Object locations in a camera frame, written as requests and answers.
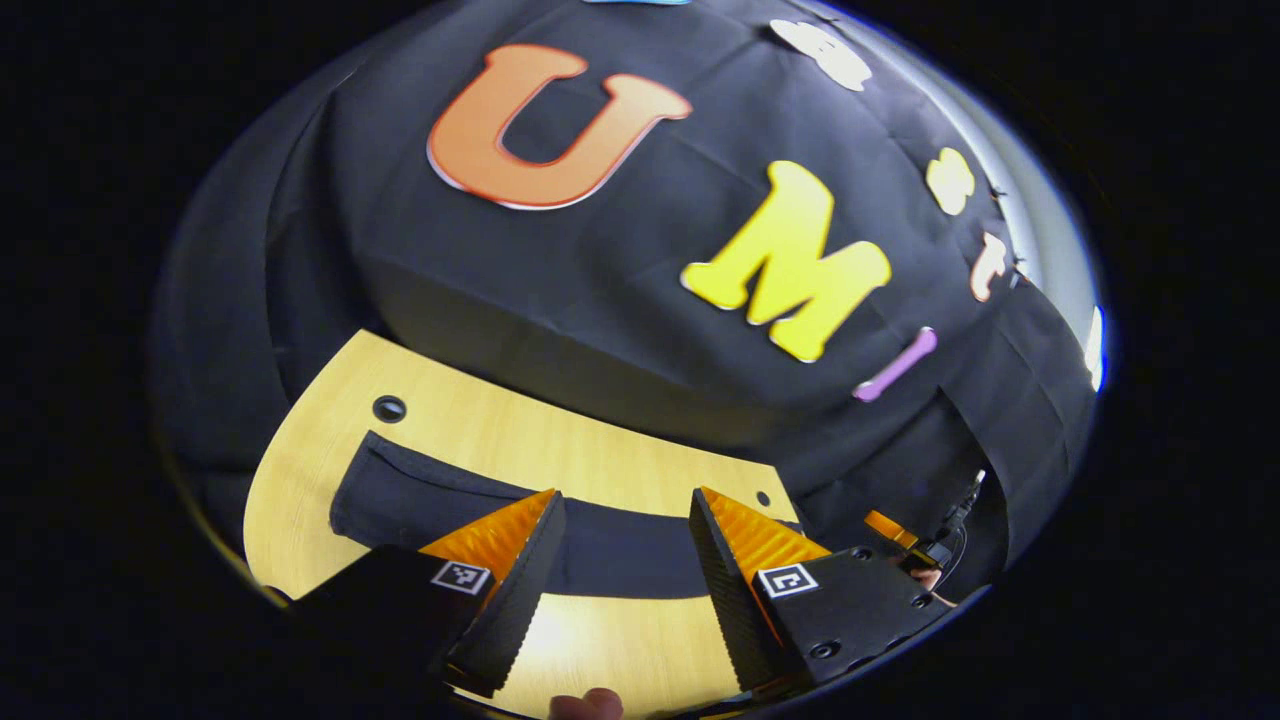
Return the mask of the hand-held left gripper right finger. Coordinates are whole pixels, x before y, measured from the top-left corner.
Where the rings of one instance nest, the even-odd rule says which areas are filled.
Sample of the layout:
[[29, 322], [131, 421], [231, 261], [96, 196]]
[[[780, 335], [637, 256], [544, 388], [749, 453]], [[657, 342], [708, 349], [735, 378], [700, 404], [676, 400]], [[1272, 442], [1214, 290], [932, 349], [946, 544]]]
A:
[[758, 697], [829, 684], [950, 612], [882, 553], [826, 550], [708, 487], [689, 527], [735, 676]]

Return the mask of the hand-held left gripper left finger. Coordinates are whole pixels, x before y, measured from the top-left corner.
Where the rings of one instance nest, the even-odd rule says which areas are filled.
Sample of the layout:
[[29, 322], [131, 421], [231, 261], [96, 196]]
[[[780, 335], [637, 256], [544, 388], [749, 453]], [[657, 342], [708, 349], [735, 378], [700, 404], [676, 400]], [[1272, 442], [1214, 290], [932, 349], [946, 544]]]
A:
[[524, 646], [564, 528], [564, 497], [547, 489], [422, 548], [370, 550], [288, 610], [398, 685], [490, 698]]

